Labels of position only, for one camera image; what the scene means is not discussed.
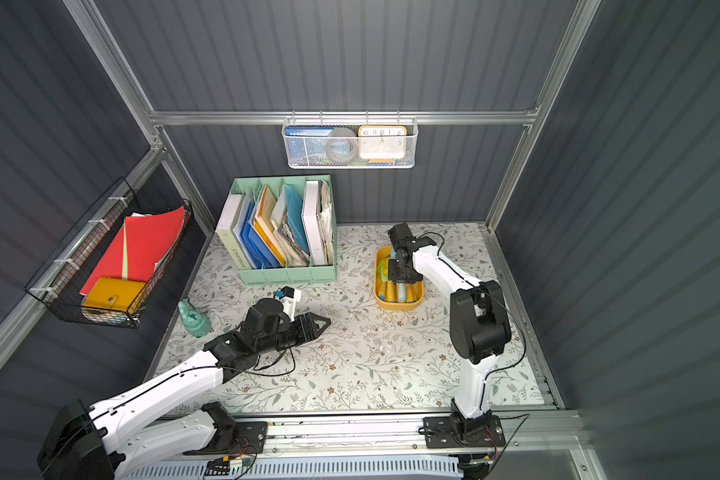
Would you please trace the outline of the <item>green shovel yellow handle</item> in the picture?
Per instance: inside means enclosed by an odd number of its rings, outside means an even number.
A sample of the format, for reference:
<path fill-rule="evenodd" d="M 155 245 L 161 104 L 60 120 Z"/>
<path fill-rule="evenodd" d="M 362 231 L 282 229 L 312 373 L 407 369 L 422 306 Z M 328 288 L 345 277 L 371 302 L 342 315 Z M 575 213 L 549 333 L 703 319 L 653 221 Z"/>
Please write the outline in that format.
<path fill-rule="evenodd" d="M 377 297 L 381 301 L 385 301 L 387 298 L 388 262 L 389 262 L 388 256 L 382 257 L 377 262 L 377 267 L 376 267 L 376 276 L 377 276 L 377 280 L 378 280 L 378 285 L 376 287 L 376 294 L 377 294 Z"/>

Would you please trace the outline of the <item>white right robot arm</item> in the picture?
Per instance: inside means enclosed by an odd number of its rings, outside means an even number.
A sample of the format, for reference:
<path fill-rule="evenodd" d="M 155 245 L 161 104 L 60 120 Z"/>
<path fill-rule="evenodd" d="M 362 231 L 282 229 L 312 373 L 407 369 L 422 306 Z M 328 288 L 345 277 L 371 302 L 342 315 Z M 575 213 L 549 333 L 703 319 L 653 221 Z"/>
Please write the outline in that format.
<path fill-rule="evenodd" d="M 463 422 L 491 413 L 490 377 L 512 339 L 501 286 L 467 273 L 432 238 L 414 235 L 405 223 L 388 231 L 395 257 L 388 278 L 401 284 L 427 280 L 450 301 L 449 336 L 461 358 L 451 416 Z"/>

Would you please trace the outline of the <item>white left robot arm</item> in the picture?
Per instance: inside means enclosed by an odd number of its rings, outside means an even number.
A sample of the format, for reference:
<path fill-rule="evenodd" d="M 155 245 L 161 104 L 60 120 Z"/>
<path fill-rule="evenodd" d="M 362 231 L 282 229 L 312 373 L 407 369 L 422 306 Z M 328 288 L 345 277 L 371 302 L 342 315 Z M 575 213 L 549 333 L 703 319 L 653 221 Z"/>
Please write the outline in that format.
<path fill-rule="evenodd" d="M 318 339 L 329 318 L 297 314 L 293 297 L 263 298 L 244 320 L 169 371 L 124 393 L 61 408 L 37 457 L 43 479 L 121 479 L 178 454 L 251 454 L 260 435 L 246 438 L 237 421 L 214 401 L 164 422 L 162 416 L 241 374 L 259 375 L 270 352 L 292 353 Z"/>

